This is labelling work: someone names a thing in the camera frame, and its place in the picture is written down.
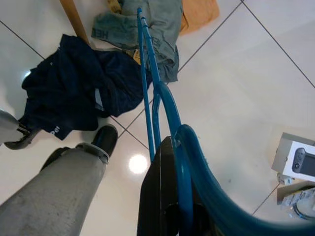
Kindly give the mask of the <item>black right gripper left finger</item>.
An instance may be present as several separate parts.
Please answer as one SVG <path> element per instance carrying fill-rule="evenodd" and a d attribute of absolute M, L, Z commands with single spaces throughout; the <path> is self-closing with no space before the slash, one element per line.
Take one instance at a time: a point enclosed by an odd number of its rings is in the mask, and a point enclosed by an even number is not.
<path fill-rule="evenodd" d="M 138 236 L 176 236 L 179 233 L 177 178 L 171 137 L 158 147 L 142 182 Z"/>

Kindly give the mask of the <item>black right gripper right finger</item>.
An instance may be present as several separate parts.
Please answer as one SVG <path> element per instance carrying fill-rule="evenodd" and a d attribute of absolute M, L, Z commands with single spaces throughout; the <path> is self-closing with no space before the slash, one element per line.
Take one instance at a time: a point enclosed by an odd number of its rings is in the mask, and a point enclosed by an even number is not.
<path fill-rule="evenodd" d="M 198 195 L 193 196 L 193 235 L 222 236 L 222 232 L 208 214 Z"/>

